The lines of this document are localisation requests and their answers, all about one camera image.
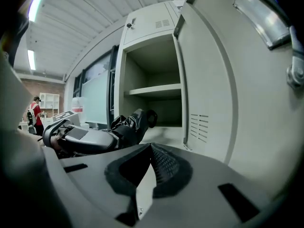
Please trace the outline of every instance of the fluorescent light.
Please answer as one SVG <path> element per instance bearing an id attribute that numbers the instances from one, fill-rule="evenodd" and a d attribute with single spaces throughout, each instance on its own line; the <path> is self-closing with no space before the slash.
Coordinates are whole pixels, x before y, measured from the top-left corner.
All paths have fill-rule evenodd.
<path id="1" fill-rule="evenodd" d="M 36 70 L 34 52 L 33 51 L 28 50 L 28 60 L 29 60 L 28 62 L 29 62 L 30 69 L 31 70 Z"/>
<path id="2" fill-rule="evenodd" d="M 41 2 L 41 0 L 33 0 L 32 1 L 32 4 L 30 5 L 29 12 L 28 12 L 29 21 L 35 22 L 40 2 Z"/>

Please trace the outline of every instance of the cabinet door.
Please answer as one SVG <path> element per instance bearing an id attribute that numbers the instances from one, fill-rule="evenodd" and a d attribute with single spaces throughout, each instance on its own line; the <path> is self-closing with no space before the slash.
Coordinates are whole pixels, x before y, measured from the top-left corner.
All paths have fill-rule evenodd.
<path id="1" fill-rule="evenodd" d="M 231 65 L 212 27 L 190 4 L 184 4 L 181 15 L 177 41 L 187 82 L 187 145 L 223 162 L 236 134 L 237 99 Z"/>
<path id="2" fill-rule="evenodd" d="M 126 24 L 128 23 L 133 24 L 133 27 L 128 28 L 124 45 L 148 35 L 174 29 L 170 13 L 163 2 L 131 13 L 126 21 Z"/>

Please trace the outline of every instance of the person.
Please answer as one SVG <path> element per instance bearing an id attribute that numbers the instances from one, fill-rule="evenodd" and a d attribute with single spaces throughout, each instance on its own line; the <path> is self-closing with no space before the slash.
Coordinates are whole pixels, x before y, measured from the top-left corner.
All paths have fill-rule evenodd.
<path id="1" fill-rule="evenodd" d="M 33 109 L 35 117 L 36 117 L 36 124 L 34 125 L 34 127 L 36 129 L 36 134 L 39 136 L 42 136 L 44 127 L 43 127 L 42 121 L 40 119 L 40 117 L 41 117 L 41 109 L 39 106 L 40 101 L 41 100 L 40 100 L 39 96 L 35 96 L 34 101 L 30 104 L 30 108 Z"/>

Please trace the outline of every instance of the backpack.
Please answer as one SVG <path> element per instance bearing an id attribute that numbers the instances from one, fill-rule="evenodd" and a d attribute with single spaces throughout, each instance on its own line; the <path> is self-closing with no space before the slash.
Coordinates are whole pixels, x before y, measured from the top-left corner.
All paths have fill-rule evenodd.
<path id="1" fill-rule="evenodd" d="M 34 109 L 35 107 L 38 105 L 37 103 L 35 103 L 33 105 L 33 107 L 31 107 L 32 104 L 29 105 L 28 108 L 28 113 L 27 113 L 27 119 L 28 119 L 28 126 L 30 125 L 35 125 L 36 124 L 36 117 L 35 117 L 35 113 L 34 113 Z"/>

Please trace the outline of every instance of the corrugated ceiling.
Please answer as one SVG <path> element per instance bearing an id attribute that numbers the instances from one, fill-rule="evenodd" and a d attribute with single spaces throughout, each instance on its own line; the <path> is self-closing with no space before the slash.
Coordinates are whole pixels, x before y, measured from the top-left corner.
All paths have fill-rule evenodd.
<path id="1" fill-rule="evenodd" d="M 30 23 L 17 51 L 14 67 L 29 70 L 24 54 L 30 49 L 35 51 L 38 72 L 63 76 L 104 29 L 132 11 L 162 1 L 168 0 L 42 0 L 36 21 Z"/>

